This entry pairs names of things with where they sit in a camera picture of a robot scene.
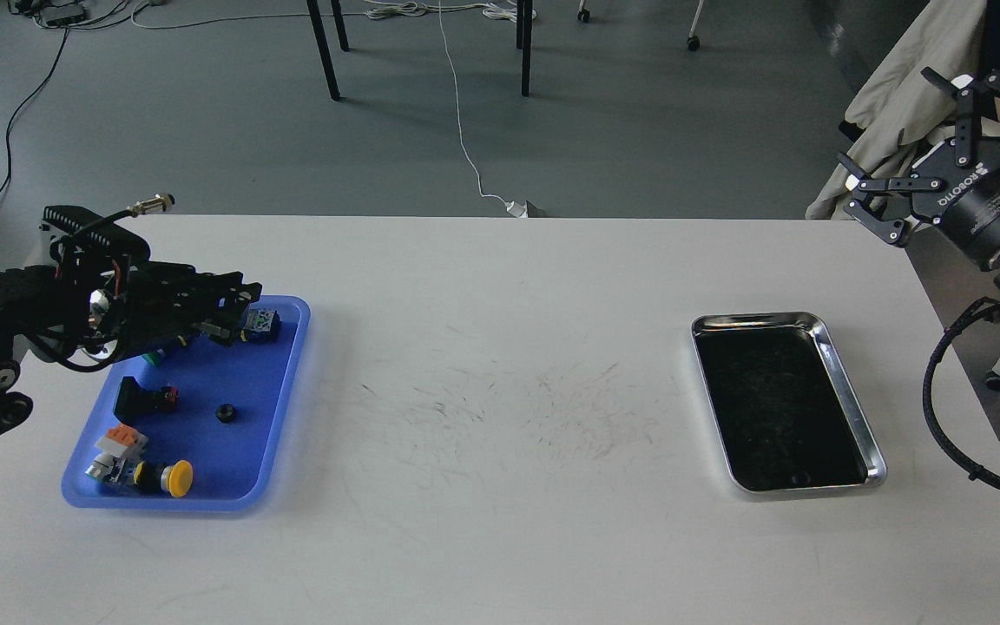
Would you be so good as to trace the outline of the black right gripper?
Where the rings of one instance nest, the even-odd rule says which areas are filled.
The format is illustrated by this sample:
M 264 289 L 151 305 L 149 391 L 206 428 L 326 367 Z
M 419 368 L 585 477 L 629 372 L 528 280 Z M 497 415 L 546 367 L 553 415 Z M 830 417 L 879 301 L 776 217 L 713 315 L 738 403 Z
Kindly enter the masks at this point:
M 978 140 L 983 131 L 976 101 L 978 95 L 1000 96 L 1000 70 L 979 79 L 965 76 L 961 87 L 932 67 L 924 67 L 921 76 L 955 102 L 953 147 L 942 142 L 918 161 L 917 174 L 888 178 L 874 178 L 849 155 L 838 153 L 850 195 L 840 206 L 846 216 L 897 248 L 908 245 L 917 225 L 929 219 L 972 264 L 992 272 L 1000 268 L 1000 139 Z M 914 194 L 920 217 L 891 208 L 900 201 L 912 203 Z

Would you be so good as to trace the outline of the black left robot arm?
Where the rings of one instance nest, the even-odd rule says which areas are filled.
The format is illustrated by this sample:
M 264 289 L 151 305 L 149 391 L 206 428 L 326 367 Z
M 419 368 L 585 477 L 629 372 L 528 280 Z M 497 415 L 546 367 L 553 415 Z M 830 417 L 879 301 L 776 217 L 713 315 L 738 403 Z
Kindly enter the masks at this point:
M 43 210 L 48 258 L 0 272 L 0 436 L 31 415 L 16 391 L 25 353 L 69 371 L 98 372 L 179 338 L 232 345 L 260 299 L 259 282 L 239 272 L 200 273 L 154 261 L 149 244 L 122 219 L 166 211 L 158 194 L 110 216 L 80 206 Z

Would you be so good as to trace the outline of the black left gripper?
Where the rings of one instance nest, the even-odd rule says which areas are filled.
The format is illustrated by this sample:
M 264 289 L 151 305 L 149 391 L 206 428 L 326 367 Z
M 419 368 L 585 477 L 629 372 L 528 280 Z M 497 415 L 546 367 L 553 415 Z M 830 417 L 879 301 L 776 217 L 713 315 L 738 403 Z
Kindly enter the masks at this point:
M 222 307 L 197 321 L 197 332 L 219 345 L 232 345 L 245 328 L 247 305 L 260 300 L 263 285 L 246 282 L 240 272 L 197 273 L 191 266 L 135 266 L 119 288 L 110 276 L 89 296 L 89 332 L 106 338 L 89 345 L 89 359 L 131 359 L 189 332 L 186 299 L 194 289 L 203 305 Z

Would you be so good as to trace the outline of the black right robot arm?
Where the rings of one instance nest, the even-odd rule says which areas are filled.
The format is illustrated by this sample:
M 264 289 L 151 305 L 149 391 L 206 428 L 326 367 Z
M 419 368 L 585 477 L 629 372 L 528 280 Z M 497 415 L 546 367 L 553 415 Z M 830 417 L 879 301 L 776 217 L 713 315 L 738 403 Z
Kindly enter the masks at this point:
M 901 177 L 873 178 L 846 154 L 838 155 L 851 198 L 845 212 L 885 244 L 904 247 L 919 226 L 938 230 L 1000 290 L 1000 71 L 949 80 L 927 67 L 921 75 L 955 103 L 955 127 Z M 932 401 L 934 372 L 956 337 L 979 320 L 1000 321 L 1000 300 L 981 297 L 944 329 L 922 378 L 924 419 L 934 442 L 953 463 L 1000 490 L 1000 475 L 964 454 L 942 430 Z M 1000 389 L 1000 356 L 985 375 Z

